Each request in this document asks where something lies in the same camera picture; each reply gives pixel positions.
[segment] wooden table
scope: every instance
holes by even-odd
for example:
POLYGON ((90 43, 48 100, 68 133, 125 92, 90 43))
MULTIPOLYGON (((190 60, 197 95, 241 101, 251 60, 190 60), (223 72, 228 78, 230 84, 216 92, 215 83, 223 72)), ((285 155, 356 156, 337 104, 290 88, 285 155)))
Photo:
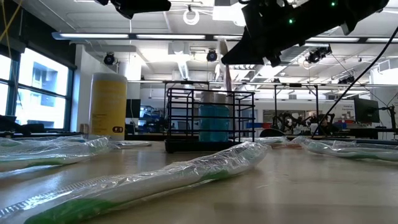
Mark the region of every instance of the wooden table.
MULTIPOLYGON (((102 175, 159 169, 204 154, 164 144, 115 150, 77 164, 0 174, 0 207, 102 175)), ((245 174, 150 200, 87 223, 398 223, 398 166, 300 149, 273 150, 245 174)))

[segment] ceiling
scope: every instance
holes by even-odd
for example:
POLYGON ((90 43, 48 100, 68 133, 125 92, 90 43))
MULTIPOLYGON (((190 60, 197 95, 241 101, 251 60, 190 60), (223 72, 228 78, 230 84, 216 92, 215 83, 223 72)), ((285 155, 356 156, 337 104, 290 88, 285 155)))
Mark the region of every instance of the ceiling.
MULTIPOLYGON (((202 7, 195 7, 203 12, 200 20, 194 26, 188 25, 183 20, 186 6, 176 4, 169 12, 153 12, 136 14, 133 20, 125 19, 114 10, 113 6, 101 6, 92 2, 76 2, 81 0, 30 0, 24 1, 23 7, 39 19, 60 32, 109 32, 109 33, 178 33, 178 34, 242 34, 243 28, 236 26, 232 21, 214 21, 211 16, 214 0, 201 0, 202 7)), ((397 8, 398 0, 390 0, 388 7, 397 8)), ((389 37, 396 28, 398 14, 378 13, 361 21, 351 35, 389 37)), ((341 29, 334 30, 328 35, 343 35, 341 29)), ((170 41, 151 40, 100 40, 92 41, 92 45, 135 45, 145 58, 146 66, 142 68, 144 76, 158 75, 158 78, 170 79, 173 71, 178 70, 176 62, 164 60, 168 54, 170 41)), ((228 48, 236 43, 229 42, 228 48)), ((200 46, 205 49, 217 48, 216 42, 189 42, 190 46, 200 46)), ((327 82, 330 77, 342 74, 346 69, 353 68, 354 74, 361 73, 373 58, 381 51, 383 45, 373 44, 331 44, 332 55, 324 58, 321 63, 311 65, 303 61, 306 56, 302 52, 301 58, 296 58, 291 66, 283 70, 284 75, 278 76, 282 82, 327 82)), ((398 57, 398 45, 391 45, 384 57, 398 57)), ((102 60, 105 52, 96 52, 96 57, 102 60)), ((115 53, 118 58, 128 58, 128 52, 115 53)), ((217 63, 208 63, 206 53, 191 56, 187 62, 189 70, 215 71, 217 63)))

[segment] window frame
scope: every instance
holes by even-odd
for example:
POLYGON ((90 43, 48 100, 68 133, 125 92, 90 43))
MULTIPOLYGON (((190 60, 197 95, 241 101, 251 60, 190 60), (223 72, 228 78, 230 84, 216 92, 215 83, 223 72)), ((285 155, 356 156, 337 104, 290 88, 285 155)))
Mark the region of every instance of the window frame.
MULTIPOLYGON (((57 63, 60 63, 45 54, 42 54, 40 51, 29 48, 30 50, 33 50, 34 52, 43 55, 44 57, 47 57, 57 63)), ((5 54, 5 52, 0 52, 0 55, 3 55, 5 57, 8 57, 8 55, 5 54)), ((68 80, 67 80, 67 93, 66 95, 61 95, 52 91, 24 85, 18 83, 19 81, 19 70, 21 66, 21 54, 18 53, 18 56, 16 57, 15 52, 12 54, 11 58, 11 69, 10 69, 10 74, 9 74, 9 79, 5 80, 0 78, 0 83, 7 84, 8 85, 8 95, 7 95, 7 105, 6 105, 6 115, 10 116, 15 116, 16 114, 16 108, 17 108, 17 100, 18 100, 18 89, 23 89, 23 90, 29 90, 34 93, 41 93, 41 94, 46 94, 48 96, 54 96, 58 98, 63 98, 65 99, 65 114, 63 118, 63 128, 45 128, 46 131, 70 131, 70 121, 71 121, 71 113, 72 113, 72 94, 73 94, 73 78, 75 76, 75 71, 74 68, 68 68, 68 80)))

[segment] black wire rack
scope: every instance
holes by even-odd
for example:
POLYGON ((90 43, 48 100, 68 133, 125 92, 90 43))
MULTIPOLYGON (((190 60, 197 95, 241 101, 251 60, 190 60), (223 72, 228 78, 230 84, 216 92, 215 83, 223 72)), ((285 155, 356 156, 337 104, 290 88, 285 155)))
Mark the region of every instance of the black wire rack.
POLYGON ((221 151, 239 144, 244 133, 252 133, 254 141, 254 93, 246 91, 219 91, 186 88, 169 88, 167 90, 167 117, 169 130, 165 140, 166 151, 169 153, 182 151, 221 151), (201 92, 224 94, 226 103, 201 102, 198 95, 201 92), (225 116, 199 116, 199 107, 202 105, 222 105, 229 108, 228 117, 225 116), (250 110, 250 116, 243 116, 243 111, 250 110), (230 126, 225 129, 200 129, 200 119, 229 119, 230 126), (243 127, 243 122, 251 123, 250 129, 243 127), (173 123, 182 124, 177 129, 172 128, 173 123), (201 132, 228 132, 228 142, 202 142, 198 140, 201 132))

